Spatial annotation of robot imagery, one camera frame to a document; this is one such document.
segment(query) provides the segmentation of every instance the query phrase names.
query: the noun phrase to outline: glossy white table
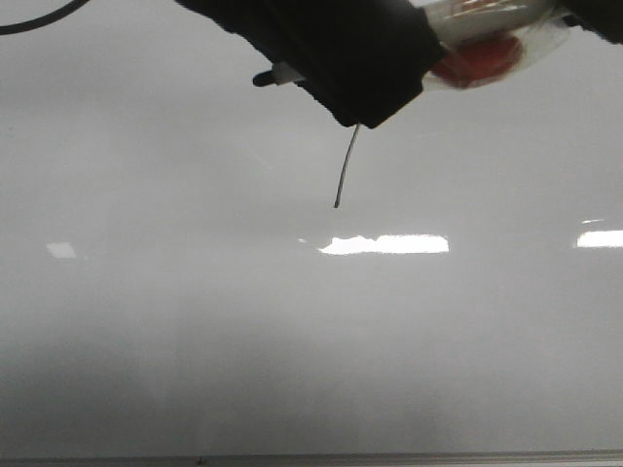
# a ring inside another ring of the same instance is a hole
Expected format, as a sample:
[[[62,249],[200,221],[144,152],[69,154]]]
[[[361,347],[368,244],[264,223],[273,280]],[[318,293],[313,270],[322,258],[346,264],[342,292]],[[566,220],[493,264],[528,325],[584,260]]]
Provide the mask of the glossy white table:
[[[171,1],[0,56],[0,457],[621,447],[621,48],[427,93],[339,210],[349,130]]]

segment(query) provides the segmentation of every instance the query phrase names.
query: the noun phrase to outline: red object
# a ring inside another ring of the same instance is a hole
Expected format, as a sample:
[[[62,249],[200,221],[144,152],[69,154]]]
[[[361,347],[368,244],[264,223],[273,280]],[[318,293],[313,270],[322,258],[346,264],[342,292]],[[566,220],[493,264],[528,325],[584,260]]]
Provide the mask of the red object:
[[[454,88],[471,88],[495,81],[521,59],[524,46],[512,35],[459,45],[432,72]]]

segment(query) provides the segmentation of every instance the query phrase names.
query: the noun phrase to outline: black cable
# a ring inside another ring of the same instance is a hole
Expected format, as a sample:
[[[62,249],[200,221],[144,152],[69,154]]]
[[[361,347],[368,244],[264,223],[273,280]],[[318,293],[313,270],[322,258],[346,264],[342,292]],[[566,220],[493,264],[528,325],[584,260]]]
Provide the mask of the black cable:
[[[18,34],[20,32],[32,31],[33,29],[47,26],[53,22],[57,22],[58,20],[65,18],[68,15],[71,15],[87,2],[89,2],[89,0],[71,0],[71,2],[60,7],[58,10],[54,10],[53,12],[43,15],[42,17],[0,26],[0,36]]]

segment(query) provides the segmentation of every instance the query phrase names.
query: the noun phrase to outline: wire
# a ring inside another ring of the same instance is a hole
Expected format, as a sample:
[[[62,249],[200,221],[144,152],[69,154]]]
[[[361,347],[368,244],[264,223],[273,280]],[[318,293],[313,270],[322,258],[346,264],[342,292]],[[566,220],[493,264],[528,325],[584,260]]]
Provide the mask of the wire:
[[[335,204],[333,205],[333,207],[335,207],[336,209],[340,207],[340,202],[342,201],[342,188],[344,187],[344,181],[347,178],[348,161],[350,161],[350,154],[352,153],[352,148],[354,148],[354,142],[357,139],[357,134],[359,134],[360,129],[361,129],[361,124],[357,124],[357,126],[354,128],[352,138],[350,139],[350,144],[348,144],[347,156],[344,159],[342,173],[340,174],[340,184],[338,185],[338,195],[336,196]]]
[[[43,15],[42,17],[0,26],[0,36],[18,34],[20,32],[32,31],[33,29],[39,29],[40,27],[47,26],[71,15],[89,1],[90,0],[72,0],[66,5],[60,7],[58,10],[54,10],[53,12]]]

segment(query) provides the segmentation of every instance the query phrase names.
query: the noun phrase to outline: thin wire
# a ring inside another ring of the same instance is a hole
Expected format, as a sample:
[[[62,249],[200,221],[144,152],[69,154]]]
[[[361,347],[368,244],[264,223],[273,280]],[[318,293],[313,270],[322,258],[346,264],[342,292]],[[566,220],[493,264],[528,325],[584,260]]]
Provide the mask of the thin wire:
[[[58,21],[59,19],[63,19],[66,16],[71,15],[87,2],[89,2],[89,0],[72,0],[59,9],[54,10],[47,15],[43,15],[42,17],[0,26],[0,36],[18,34],[20,32],[32,31],[33,29],[47,26]]]
[[[357,139],[357,134],[359,134],[359,129],[361,128],[361,124],[357,124],[354,128],[354,132],[352,134],[352,138],[350,139],[350,144],[348,144],[347,156],[344,159],[344,165],[342,166],[342,174],[340,174],[340,185],[338,185],[338,195],[335,198],[335,204],[333,207],[336,209],[340,207],[340,202],[342,201],[342,188],[344,187],[344,181],[347,178],[347,167],[348,161],[350,161],[350,154],[352,153],[352,148],[354,148],[354,142]]]

